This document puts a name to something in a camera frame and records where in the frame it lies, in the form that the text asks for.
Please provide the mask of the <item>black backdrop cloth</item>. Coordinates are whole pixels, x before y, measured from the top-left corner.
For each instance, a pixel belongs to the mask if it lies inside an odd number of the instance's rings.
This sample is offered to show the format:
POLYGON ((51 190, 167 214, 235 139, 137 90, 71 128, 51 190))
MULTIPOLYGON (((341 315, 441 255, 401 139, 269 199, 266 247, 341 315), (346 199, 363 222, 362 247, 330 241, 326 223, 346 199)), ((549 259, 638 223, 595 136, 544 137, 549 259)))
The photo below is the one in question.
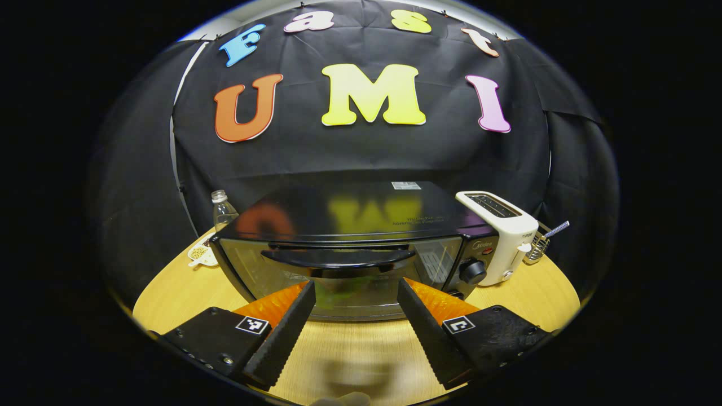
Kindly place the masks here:
POLYGON ((134 303, 211 228, 215 190, 245 210, 286 186, 421 180, 568 220, 546 254, 582 298, 610 265, 617 168, 568 72, 526 39, 381 0, 166 48, 105 119, 88 218, 103 275, 134 303))

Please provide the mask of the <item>white divided seasoning dish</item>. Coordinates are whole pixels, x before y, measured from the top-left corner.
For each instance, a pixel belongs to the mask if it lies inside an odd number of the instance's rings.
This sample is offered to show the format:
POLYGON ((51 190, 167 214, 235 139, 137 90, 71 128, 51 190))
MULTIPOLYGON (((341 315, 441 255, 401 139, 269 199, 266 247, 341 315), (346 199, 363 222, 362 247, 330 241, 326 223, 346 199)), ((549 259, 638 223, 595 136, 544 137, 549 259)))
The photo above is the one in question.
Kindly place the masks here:
POLYGON ((210 246, 210 239, 214 234, 215 233, 208 234, 188 250, 187 256, 191 260, 188 264, 189 267, 196 267, 198 265, 216 267, 218 265, 218 260, 210 246))

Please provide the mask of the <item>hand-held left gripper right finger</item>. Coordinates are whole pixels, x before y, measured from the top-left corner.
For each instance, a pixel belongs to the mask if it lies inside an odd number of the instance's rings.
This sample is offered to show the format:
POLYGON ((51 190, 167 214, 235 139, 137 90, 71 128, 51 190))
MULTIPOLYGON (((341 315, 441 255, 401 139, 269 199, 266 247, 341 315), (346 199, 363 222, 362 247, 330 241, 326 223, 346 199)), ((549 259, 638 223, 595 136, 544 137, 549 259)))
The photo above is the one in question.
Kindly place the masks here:
POLYGON ((551 338, 501 305, 480 309, 407 277, 397 300, 446 390, 487 378, 551 338))

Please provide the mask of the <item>black electric oven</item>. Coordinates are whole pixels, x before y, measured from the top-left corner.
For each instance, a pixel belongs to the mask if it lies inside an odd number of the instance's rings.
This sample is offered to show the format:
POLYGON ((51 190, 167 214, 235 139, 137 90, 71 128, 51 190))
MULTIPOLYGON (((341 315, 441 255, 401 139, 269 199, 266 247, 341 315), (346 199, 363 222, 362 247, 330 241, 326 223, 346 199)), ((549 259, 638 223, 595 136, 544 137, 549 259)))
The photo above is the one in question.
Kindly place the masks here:
POLYGON ((431 182, 358 182, 279 188, 217 232, 210 246, 248 302, 317 279, 387 280, 392 303, 323 309, 310 320, 404 318, 399 281, 466 299, 478 285, 459 278, 464 254, 491 226, 431 182))

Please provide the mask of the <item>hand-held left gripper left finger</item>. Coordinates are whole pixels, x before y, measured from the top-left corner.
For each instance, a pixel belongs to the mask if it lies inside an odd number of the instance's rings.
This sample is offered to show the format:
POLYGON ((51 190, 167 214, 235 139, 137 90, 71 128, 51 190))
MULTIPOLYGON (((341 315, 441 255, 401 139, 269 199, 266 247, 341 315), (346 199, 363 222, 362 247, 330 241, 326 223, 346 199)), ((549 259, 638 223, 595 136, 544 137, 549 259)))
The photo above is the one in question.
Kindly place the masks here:
POLYGON ((235 311, 209 307, 162 334, 161 342, 232 381, 268 390, 315 303, 315 284, 304 281, 235 311))

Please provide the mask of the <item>clear plastic water bottle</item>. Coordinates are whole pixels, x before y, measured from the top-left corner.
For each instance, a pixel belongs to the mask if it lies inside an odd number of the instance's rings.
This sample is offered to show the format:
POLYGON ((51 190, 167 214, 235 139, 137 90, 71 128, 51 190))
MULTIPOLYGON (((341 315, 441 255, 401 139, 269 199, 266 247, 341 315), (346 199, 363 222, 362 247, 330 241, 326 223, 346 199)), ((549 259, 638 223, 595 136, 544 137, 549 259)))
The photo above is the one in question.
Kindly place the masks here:
POLYGON ((228 201, 225 190, 216 190, 211 193, 213 203, 213 222, 215 231, 221 231, 238 217, 238 212, 228 201))

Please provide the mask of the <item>white toaster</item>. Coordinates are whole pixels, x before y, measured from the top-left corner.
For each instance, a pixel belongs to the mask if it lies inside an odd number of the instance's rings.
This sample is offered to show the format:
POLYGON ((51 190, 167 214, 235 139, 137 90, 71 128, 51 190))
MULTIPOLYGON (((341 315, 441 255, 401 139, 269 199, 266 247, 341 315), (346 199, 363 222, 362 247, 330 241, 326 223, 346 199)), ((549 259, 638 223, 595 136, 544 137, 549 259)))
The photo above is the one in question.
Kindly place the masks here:
POLYGON ((455 198, 496 232, 471 242, 459 278, 469 285, 490 286, 511 278, 531 249, 539 223, 510 201, 491 192, 458 192, 455 198))

